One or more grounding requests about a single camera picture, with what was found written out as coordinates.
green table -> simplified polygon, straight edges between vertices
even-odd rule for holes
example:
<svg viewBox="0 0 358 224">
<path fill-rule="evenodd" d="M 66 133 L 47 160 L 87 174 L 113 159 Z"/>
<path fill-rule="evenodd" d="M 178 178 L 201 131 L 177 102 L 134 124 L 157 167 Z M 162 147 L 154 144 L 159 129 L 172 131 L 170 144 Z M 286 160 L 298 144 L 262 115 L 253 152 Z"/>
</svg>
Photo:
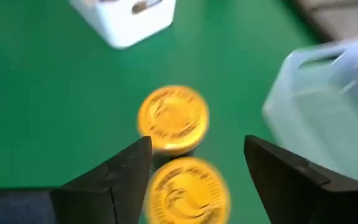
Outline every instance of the green table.
<svg viewBox="0 0 358 224">
<path fill-rule="evenodd" d="M 0 187 L 58 186 L 93 168 L 139 138 L 152 90 L 182 84 L 209 104 L 196 156 L 226 179 L 230 223 L 268 223 L 244 136 L 272 141 L 262 103 L 283 59 L 313 42 L 280 0 L 178 0 L 171 27 L 126 50 L 66 1 L 0 0 Z"/>
</svg>

white plastic box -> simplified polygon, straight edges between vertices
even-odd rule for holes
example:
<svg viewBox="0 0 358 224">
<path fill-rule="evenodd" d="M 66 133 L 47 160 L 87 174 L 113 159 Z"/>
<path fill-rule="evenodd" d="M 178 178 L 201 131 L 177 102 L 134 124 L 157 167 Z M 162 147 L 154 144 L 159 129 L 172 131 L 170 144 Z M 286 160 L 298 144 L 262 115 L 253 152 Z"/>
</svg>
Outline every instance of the white plastic box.
<svg viewBox="0 0 358 224">
<path fill-rule="evenodd" d="M 358 180 L 358 39 L 292 52 L 263 114 L 281 146 Z"/>
<path fill-rule="evenodd" d="M 70 0 L 111 46 L 123 49 L 168 27 L 176 0 Z"/>
</svg>

translucent plastic jug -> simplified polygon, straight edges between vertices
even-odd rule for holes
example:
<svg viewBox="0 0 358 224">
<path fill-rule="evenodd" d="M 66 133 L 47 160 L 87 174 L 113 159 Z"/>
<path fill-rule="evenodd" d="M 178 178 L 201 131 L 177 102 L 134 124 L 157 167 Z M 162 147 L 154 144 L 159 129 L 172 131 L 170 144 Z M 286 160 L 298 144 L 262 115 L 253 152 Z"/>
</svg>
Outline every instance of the translucent plastic jug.
<svg viewBox="0 0 358 224">
<path fill-rule="evenodd" d="M 292 52 L 263 114 L 281 146 L 358 180 L 358 39 Z"/>
</svg>

green surface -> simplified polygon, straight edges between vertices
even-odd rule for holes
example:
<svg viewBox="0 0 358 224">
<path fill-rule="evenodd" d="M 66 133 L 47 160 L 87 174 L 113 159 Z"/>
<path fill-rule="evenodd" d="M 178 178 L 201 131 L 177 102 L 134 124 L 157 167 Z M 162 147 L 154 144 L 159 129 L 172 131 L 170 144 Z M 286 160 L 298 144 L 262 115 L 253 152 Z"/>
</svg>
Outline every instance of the green surface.
<svg viewBox="0 0 358 224">
<path fill-rule="evenodd" d="M 182 84 L 209 104 L 196 156 L 229 185 L 229 223 L 268 223 L 244 136 L 272 140 L 262 103 L 282 60 L 311 43 L 280 0 L 178 0 L 171 27 L 126 50 L 109 48 L 66 1 L 0 0 L 0 187 L 86 172 L 139 138 L 137 110 L 152 90 Z"/>
</svg>

white container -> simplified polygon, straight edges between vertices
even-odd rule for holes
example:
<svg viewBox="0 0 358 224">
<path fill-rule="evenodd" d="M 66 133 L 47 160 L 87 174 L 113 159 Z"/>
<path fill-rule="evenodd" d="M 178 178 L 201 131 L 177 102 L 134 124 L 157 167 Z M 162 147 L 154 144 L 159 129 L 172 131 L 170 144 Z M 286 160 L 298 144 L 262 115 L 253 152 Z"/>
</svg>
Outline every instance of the white container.
<svg viewBox="0 0 358 224">
<path fill-rule="evenodd" d="M 173 21 L 176 0 L 70 2 L 111 47 L 123 49 L 168 27 Z"/>
<path fill-rule="evenodd" d="M 263 114 L 285 149 L 358 180 L 358 39 L 291 53 Z"/>
</svg>

